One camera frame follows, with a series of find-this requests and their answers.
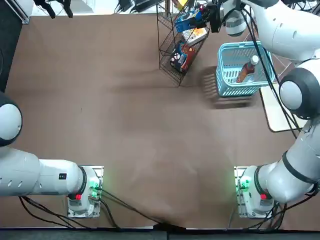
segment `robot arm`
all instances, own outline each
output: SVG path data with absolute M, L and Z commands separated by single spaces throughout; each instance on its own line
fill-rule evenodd
M 90 197 L 101 181 L 89 166 L 67 160 L 38 159 L 7 145 L 22 129 L 18 106 L 0 92 L 0 196 L 67 195 L 72 217 L 98 217 Z
M 243 191 L 248 217 L 264 218 L 274 200 L 280 203 L 297 200 L 320 180 L 320 30 L 312 27 L 320 24 L 320 18 L 290 9 L 281 0 L 241 2 L 254 12 L 261 44 L 295 63 L 296 68 L 280 83 L 280 99 L 293 114 L 308 120 L 293 146 L 279 161 L 250 166 L 243 174 L 248 183 L 247 191 Z M 233 0 L 223 3 L 224 9 L 235 6 Z M 243 17 L 238 18 L 230 15 L 226 21 L 237 21 L 241 33 Z

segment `black floor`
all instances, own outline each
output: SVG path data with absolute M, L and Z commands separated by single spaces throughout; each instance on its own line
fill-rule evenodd
M 0 91 L 6 89 L 9 72 L 18 43 L 22 21 L 4 0 L 0 0 Z

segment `plastic bottle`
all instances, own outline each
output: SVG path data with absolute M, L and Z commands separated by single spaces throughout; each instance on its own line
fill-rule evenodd
M 253 55 L 249 62 L 243 65 L 238 77 L 236 78 L 237 83 L 242 83 L 246 76 L 249 74 L 253 74 L 255 72 L 255 66 L 259 62 L 259 57 L 257 55 Z

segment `white bottle cap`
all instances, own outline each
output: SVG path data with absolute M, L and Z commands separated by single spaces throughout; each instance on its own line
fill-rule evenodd
M 250 62 L 252 65 L 257 65 L 259 62 L 259 57 L 257 55 L 253 55 Z

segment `brown table surface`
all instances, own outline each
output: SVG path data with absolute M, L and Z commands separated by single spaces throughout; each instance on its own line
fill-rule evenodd
M 277 161 L 294 142 L 290 132 L 268 129 L 258 94 L 217 98 L 217 51 L 244 37 L 210 34 L 183 82 L 202 87 L 176 88 L 158 70 L 153 14 L 32 17 L 6 91 L 23 113 L 13 147 L 43 159 L 103 165 L 104 187 L 150 216 L 188 228 L 226 228 L 236 204 L 233 167 Z M 34 199 L 66 213 L 65 196 Z M 283 227 L 320 230 L 317 201 L 288 211 Z M 0 198 L 0 206 L 2 227 L 53 226 L 29 216 L 17 197 Z M 154 224 L 110 206 L 121 227 Z M 103 213 L 82 222 L 110 226 Z M 235 217 L 231 227 L 254 223 Z

